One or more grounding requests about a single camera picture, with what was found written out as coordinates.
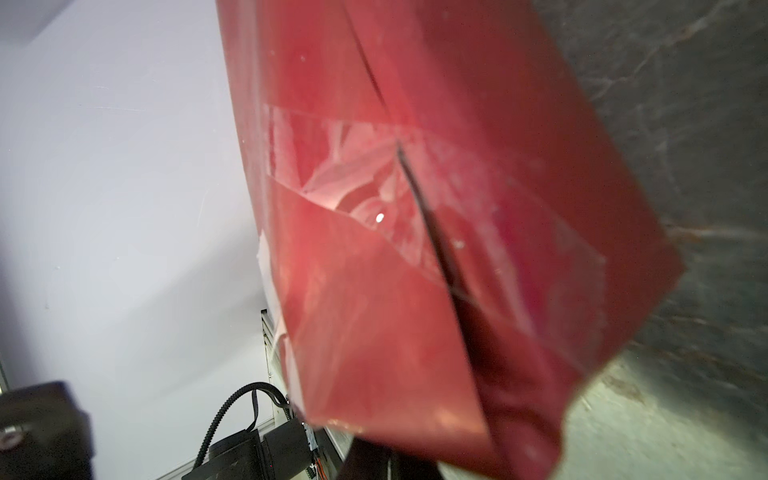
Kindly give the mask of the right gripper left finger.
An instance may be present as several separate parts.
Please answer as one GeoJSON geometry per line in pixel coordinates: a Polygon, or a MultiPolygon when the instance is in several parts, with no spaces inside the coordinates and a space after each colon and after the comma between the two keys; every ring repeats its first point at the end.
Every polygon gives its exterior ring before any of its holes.
{"type": "Polygon", "coordinates": [[[387,480],[390,450],[355,438],[338,472],[338,480],[387,480]]]}

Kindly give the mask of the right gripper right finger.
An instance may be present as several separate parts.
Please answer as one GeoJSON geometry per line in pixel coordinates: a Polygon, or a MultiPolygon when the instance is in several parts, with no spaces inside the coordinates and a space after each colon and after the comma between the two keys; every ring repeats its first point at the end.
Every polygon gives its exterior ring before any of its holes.
{"type": "Polygon", "coordinates": [[[443,480],[435,461],[402,453],[392,454],[393,480],[443,480]]]}

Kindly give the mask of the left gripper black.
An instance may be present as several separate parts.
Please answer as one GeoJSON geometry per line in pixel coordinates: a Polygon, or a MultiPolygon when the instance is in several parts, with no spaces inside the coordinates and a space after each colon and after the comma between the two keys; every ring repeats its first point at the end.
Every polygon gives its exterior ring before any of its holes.
{"type": "Polygon", "coordinates": [[[89,415],[67,383],[1,394],[3,479],[91,479],[94,454],[89,415]]]}

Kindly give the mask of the dark red wrapping paper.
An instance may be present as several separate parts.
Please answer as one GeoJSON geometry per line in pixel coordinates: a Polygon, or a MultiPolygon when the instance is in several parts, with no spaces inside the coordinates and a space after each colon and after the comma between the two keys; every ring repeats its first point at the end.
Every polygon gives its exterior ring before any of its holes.
{"type": "Polygon", "coordinates": [[[682,260],[528,1],[221,1],[307,422],[546,479],[682,260]]]}

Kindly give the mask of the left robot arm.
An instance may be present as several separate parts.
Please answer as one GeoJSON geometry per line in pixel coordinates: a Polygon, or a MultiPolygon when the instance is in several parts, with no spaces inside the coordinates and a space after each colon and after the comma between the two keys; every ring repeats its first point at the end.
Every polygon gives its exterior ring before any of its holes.
{"type": "MultiPolygon", "coordinates": [[[[262,434],[251,426],[216,443],[213,434],[224,414],[214,418],[202,454],[184,479],[330,479],[305,425],[291,413],[287,399],[263,382],[246,394],[267,394],[287,420],[262,434]]],[[[68,386],[51,382],[1,395],[1,477],[3,479],[92,479],[89,416],[76,404],[68,386]]]]}

